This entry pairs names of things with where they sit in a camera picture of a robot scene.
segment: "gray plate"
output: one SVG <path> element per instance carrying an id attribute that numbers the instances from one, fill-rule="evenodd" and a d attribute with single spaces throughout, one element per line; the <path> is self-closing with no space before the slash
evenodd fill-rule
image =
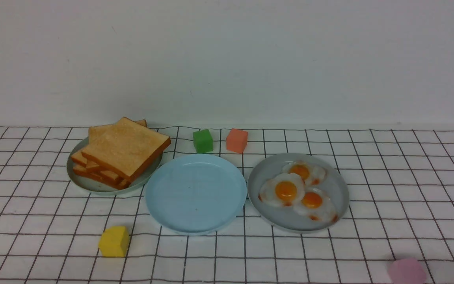
<path id="1" fill-rule="evenodd" d="M 317 187 L 326 192 L 330 199 L 332 199 L 332 203 L 337 210 L 337 215 L 341 219 L 346 213 L 350 202 L 348 186 L 342 179 L 342 176 L 328 165 L 328 163 L 302 153 L 281 153 L 260 162 L 253 169 L 248 179 L 248 198 L 250 198 L 254 207 L 266 221 L 280 229 L 302 234 L 328 228 L 332 224 L 311 221 L 309 218 L 296 214 L 291 207 L 271 207 L 262 203 L 258 198 L 260 188 L 266 180 L 281 173 L 281 169 L 285 164 L 297 160 L 305 161 L 311 165 L 319 165 L 327 170 L 327 178 Z"/>
<path id="2" fill-rule="evenodd" d="M 84 189 L 85 191 L 89 193 L 94 193 L 97 195 L 103 195 L 103 196 L 109 196 L 109 195 L 116 195 L 116 194 L 124 194 L 131 192 L 135 189 L 140 189 L 149 179 L 150 176 L 152 176 L 153 172 L 159 167 L 159 164 L 162 160 L 162 154 L 153 161 L 153 163 L 144 171 L 141 176 L 139 176 L 130 187 L 122 190 L 117 190 L 114 189 L 113 187 L 109 187 L 108 185 L 104 185 L 103 183 L 97 182 L 95 180 L 91 180 L 90 178 L 86 178 L 83 176 L 77 176 L 73 172 L 73 166 L 74 163 L 71 161 L 71 155 L 78 151 L 79 149 L 87 146 L 89 143 L 89 138 L 83 139 L 74 149 L 71 151 L 71 153 L 68 156 L 68 162 L 66 163 L 66 169 L 68 171 L 68 175 L 72 182 L 74 182 L 76 185 L 78 185 L 81 189 Z"/>

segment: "toy block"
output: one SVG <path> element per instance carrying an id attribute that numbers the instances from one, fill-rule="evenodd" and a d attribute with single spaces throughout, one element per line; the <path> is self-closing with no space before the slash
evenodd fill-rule
<path id="1" fill-rule="evenodd" d="M 213 151 L 213 138 L 209 130 L 196 131 L 192 133 L 194 137 L 194 147 L 197 153 L 207 153 Z"/>
<path id="2" fill-rule="evenodd" d="M 106 229 L 99 240 L 99 249 L 104 257 L 125 257 L 129 246 L 129 233 L 125 226 Z"/>
<path id="3" fill-rule="evenodd" d="M 227 135 L 227 150 L 243 153 L 248 143 L 248 132 L 236 128 L 231 129 Z"/>
<path id="4" fill-rule="evenodd" d="M 391 264 L 388 274 L 393 284 L 423 284 L 427 274 L 414 258 L 400 259 Z"/>

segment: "stack of toast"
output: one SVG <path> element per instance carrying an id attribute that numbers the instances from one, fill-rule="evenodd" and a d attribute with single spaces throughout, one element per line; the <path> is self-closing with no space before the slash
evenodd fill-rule
<path id="1" fill-rule="evenodd" d="M 89 128 L 89 144 L 71 155 L 74 173 L 115 189 L 126 189 L 171 144 L 169 136 L 126 117 Z"/>

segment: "yellow cube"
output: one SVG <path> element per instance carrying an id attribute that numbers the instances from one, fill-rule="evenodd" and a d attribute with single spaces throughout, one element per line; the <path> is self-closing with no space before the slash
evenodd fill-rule
<path id="1" fill-rule="evenodd" d="M 129 233 L 125 226 L 106 229 L 99 240 L 99 249 L 104 257 L 125 257 L 129 246 Z"/>

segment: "egg white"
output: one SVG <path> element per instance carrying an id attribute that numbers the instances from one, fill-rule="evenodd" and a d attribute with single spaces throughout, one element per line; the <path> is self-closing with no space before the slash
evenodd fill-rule
<path id="1" fill-rule="evenodd" d="M 304 182 L 302 181 L 301 177 L 296 173 L 282 173 L 275 176 L 272 179 L 267 180 L 260 189 L 259 193 L 260 201 L 273 207 L 285 206 L 286 203 L 288 202 L 281 200 L 276 195 L 276 185 L 282 181 L 289 181 L 293 183 L 297 188 L 296 197 L 294 198 L 294 200 L 289 201 L 291 205 L 300 203 L 306 193 L 304 191 Z"/>
<path id="2" fill-rule="evenodd" d="M 301 216 L 310 218 L 313 221 L 319 222 L 335 222 L 337 221 L 337 212 L 332 203 L 332 200 L 328 195 L 316 187 L 306 187 L 304 189 L 306 193 L 314 192 L 322 198 L 322 204 L 318 208 L 309 208 L 305 206 L 302 202 L 297 202 L 294 204 L 294 212 Z"/>
<path id="3" fill-rule="evenodd" d="M 304 184 L 306 186 L 310 185 L 319 185 L 322 183 L 327 177 L 327 170 L 319 165 L 310 165 L 304 161 L 295 161 L 290 164 L 286 164 L 283 166 L 283 173 L 290 173 L 290 169 L 292 169 L 295 165 L 301 165 L 308 169 L 309 176 L 304 180 Z"/>

